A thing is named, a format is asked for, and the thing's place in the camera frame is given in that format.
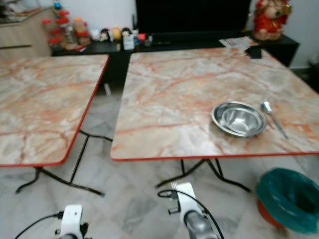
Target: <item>white wall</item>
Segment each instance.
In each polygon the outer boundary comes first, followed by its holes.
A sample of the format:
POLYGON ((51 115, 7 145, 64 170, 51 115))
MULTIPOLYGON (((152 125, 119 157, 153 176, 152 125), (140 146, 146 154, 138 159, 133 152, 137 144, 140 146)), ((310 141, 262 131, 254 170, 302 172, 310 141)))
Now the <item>white wall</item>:
POLYGON ((319 0, 291 0, 291 4, 294 12, 285 34, 301 44, 291 67, 307 67, 309 57, 319 54, 319 0))
MULTIPOLYGON (((42 6, 52 5, 53 0, 38 0, 42 6)), ((132 14, 136 14, 135 0, 60 0, 71 17, 80 16, 89 27, 132 28, 132 14)), ((35 7, 36 0, 22 0, 28 7, 35 7)))
MULTIPOLYGON (((52 0, 38 0, 42 5, 52 5, 52 0)), ((251 12, 257 0, 252 0, 251 12)), ((36 0, 22 0, 35 6, 36 0)), ((319 52, 319 0, 291 0, 294 12, 284 27, 284 33, 301 45, 292 62, 292 68, 308 66, 308 58, 319 52)), ((136 13, 135 0, 61 0, 72 17, 80 16, 94 28, 132 27, 132 14, 136 13)), ((248 22, 253 28, 252 19, 248 22)))

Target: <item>green plastic bag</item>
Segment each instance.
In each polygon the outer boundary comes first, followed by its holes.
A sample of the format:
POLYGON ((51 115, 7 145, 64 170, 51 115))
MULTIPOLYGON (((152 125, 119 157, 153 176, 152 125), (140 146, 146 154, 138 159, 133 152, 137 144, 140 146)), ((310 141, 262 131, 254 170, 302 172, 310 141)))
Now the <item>green plastic bag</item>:
POLYGON ((303 234, 318 233, 319 186, 305 175, 275 168, 259 179, 257 196, 283 226, 303 234))

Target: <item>metal spoon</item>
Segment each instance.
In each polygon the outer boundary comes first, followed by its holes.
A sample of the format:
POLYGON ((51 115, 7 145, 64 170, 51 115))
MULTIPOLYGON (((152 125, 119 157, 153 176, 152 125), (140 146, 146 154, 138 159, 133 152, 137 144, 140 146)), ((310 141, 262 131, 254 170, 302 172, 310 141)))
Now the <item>metal spoon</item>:
POLYGON ((271 105, 268 101, 262 101, 260 104, 260 107, 262 109, 263 112, 265 112, 266 114, 269 114, 271 116, 271 118, 273 119, 273 121, 275 122, 277 128, 279 129, 279 131, 281 132, 281 134, 288 139, 288 136, 286 135, 284 129, 281 127, 277 117, 273 114, 273 111, 271 109, 271 105))

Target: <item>figurine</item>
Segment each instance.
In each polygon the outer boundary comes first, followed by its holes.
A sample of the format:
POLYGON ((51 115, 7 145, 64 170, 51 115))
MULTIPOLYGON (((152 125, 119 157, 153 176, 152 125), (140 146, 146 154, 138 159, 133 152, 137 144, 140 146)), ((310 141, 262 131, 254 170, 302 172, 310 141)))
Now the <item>figurine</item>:
POLYGON ((127 37, 127 36, 129 36, 129 35, 131 35, 131 34, 132 34, 132 32, 131 32, 131 30, 130 30, 129 28, 124 27, 124 28, 122 29, 122 36, 123 36, 123 37, 127 37))
POLYGON ((123 37, 123 48, 124 50, 133 50, 135 48, 133 35, 123 37))
POLYGON ((101 30, 100 41, 110 41, 109 30, 107 28, 101 30))
POLYGON ((92 28, 90 29, 90 36, 93 41, 99 41, 101 37, 101 33, 98 29, 92 28))
POLYGON ((288 0, 258 0, 255 11, 254 37, 258 40, 277 40, 282 34, 292 6, 288 0))
POLYGON ((121 41, 122 34, 121 34, 121 31, 117 27, 113 28, 112 35, 113 35, 113 39, 115 41, 121 41))

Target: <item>wooden cabinet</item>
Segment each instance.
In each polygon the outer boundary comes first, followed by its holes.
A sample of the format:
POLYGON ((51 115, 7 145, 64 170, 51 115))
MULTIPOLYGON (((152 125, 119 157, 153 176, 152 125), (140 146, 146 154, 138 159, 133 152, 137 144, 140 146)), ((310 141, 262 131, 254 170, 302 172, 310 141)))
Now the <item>wooden cabinet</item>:
POLYGON ((51 8, 35 13, 20 23, 0 25, 0 59, 50 56, 51 50, 42 26, 42 20, 54 20, 51 8))

